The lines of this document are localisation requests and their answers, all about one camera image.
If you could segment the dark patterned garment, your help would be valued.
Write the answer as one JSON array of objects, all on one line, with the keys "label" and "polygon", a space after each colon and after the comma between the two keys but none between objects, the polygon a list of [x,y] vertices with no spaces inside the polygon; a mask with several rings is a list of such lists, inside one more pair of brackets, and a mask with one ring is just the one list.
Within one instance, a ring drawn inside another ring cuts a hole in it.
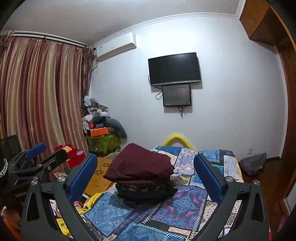
[{"label": "dark patterned garment", "polygon": [[177,188],[171,183],[163,186],[140,186],[116,183],[115,187],[118,192],[118,197],[138,203],[165,201],[177,192]]}]

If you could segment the maroon sweater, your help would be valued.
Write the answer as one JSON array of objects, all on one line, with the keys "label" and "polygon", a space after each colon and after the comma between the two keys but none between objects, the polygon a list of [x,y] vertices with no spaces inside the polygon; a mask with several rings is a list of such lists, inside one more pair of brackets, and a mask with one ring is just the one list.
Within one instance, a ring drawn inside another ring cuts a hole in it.
[{"label": "maroon sweater", "polygon": [[173,170],[169,156],[132,143],[114,158],[103,177],[118,184],[164,186]]}]

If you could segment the orange left sleeve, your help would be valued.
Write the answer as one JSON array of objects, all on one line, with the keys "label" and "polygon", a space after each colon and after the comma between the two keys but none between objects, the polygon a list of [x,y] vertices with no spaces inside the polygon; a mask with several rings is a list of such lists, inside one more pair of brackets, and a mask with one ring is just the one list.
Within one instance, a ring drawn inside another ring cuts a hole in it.
[{"label": "orange left sleeve", "polygon": [[14,237],[21,240],[21,218],[19,213],[11,205],[6,205],[1,209],[1,218]]}]

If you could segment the grey bag on floor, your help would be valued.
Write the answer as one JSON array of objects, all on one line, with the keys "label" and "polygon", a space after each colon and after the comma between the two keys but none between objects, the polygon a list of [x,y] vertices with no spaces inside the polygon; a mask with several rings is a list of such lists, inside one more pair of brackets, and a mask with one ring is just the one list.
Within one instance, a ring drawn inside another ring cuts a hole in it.
[{"label": "grey bag on floor", "polygon": [[267,153],[244,158],[239,162],[241,171],[248,176],[255,176],[264,166]]}]

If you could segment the red plush toy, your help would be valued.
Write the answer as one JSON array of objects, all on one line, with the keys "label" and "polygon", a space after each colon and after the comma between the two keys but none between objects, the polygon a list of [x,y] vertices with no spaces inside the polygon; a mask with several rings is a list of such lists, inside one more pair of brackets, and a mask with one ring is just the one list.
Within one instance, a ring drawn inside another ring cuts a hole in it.
[{"label": "red plush toy", "polygon": [[75,166],[78,166],[86,157],[86,154],[83,150],[75,148],[73,145],[59,145],[54,148],[54,150],[63,149],[67,153],[66,162],[69,169],[72,169]]}]

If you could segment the orange brown cloth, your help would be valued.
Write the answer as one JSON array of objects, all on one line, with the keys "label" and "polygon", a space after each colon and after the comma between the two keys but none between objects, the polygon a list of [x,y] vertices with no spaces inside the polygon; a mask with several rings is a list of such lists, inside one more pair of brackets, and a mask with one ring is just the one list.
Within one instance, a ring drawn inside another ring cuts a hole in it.
[{"label": "orange brown cloth", "polygon": [[112,160],[107,157],[97,158],[97,168],[88,183],[84,193],[88,196],[93,196],[96,193],[105,192],[113,183],[104,178]]}]

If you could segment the blue patchwork bedspread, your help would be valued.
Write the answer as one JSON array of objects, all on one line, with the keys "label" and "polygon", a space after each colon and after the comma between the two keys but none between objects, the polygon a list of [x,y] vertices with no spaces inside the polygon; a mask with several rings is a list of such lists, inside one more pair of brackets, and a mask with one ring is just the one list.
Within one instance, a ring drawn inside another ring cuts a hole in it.
[{"label": "blue patchwork bedspread", "polygon": [[172,193],[154,198],[136,186],[115,184],[88,198],[79,214],[98,240],[192,240],[217,208],[194,169],[197,152],[158,146],[170,157]]}]

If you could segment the green covered side table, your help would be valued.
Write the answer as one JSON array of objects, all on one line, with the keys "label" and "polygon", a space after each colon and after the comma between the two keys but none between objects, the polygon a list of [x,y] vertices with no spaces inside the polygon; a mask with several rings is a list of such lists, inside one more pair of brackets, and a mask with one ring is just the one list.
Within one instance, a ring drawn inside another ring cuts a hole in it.
[{"label": "green covered side table", "polygon": [[116,150],[120,150],[120,138],[115,133],[86,138],[89,152],[97,157],[105,157]]}]

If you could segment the orange box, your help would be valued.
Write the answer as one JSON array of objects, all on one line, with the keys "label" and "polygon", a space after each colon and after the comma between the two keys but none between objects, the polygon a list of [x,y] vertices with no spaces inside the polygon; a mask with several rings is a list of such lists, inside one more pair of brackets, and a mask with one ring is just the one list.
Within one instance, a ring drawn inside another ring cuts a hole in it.
[{"label": "orange box", "polygon": [[88,136],[90,137],[97,137],[101,135],[107,135],[109,133],[109,129],[104,128],[94,128],[87,131]]}]

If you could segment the striped pink curtain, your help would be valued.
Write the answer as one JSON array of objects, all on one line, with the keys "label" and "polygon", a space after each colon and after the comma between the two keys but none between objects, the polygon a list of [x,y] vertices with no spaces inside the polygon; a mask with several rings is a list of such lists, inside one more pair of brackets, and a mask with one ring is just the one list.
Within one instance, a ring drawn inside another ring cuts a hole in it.
[{"label": "striped pink curtain", "polygon": [[1,32],[1,124],[22,150],[44,143],[87,151],[84,97],[89,93],[94,48]]}]

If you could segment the yellow foam tube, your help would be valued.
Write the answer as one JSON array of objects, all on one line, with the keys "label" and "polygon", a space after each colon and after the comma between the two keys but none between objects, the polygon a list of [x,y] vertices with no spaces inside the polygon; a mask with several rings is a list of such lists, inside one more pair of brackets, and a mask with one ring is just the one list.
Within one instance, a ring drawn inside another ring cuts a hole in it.
[{"label": "yellow foam tube", "polygon": [[172,133],[171,135],[169,135],[169,137],[163,142],[163,146],[171,146],[171,144],[173,143],[179,143],[184,148],[194,150],[189,140],[180,133]]}]

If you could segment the white air conditioner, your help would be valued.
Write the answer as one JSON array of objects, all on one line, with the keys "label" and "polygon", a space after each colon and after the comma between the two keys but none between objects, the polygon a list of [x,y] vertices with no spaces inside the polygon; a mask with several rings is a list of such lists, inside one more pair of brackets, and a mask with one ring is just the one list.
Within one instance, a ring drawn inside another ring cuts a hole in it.
[{"label": "white air conditioner", "polygon": [[97,60],[99,62],[110,59],[119,54],[137,48],[135,34],[130,32],[116,37],[106,43],[99,45],[97,50]]}]

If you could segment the wooden overhead cabinet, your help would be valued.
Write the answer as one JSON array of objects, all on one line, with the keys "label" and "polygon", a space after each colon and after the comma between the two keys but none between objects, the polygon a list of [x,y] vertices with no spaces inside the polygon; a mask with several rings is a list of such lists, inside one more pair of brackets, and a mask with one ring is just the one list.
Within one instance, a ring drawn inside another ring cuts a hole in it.
[{"label": "wooden overhead cabinet", "polygon": [[240,21],[252,41],[276,46],[289,39],[283,23],[267,1],[247,0]]}]

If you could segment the small wall monitor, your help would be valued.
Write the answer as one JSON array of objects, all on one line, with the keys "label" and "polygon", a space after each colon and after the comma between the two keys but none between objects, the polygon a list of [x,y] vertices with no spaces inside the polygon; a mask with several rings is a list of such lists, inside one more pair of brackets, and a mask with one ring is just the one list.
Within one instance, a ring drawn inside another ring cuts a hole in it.
[{"label": "small wall monitor", "polygon": [[189,84],[166,85],[162,87],[163,106],[191,106],[191,86]]}]

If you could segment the black wall television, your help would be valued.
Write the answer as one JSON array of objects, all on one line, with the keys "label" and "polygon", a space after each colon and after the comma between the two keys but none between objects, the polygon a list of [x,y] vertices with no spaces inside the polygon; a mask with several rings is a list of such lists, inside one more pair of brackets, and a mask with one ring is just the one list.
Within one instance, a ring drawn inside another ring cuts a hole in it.
[{"label": "black wall television", "polygon": [[150,58],[148,65],[151,86],[202,80],[199,59],[195,52]]}]

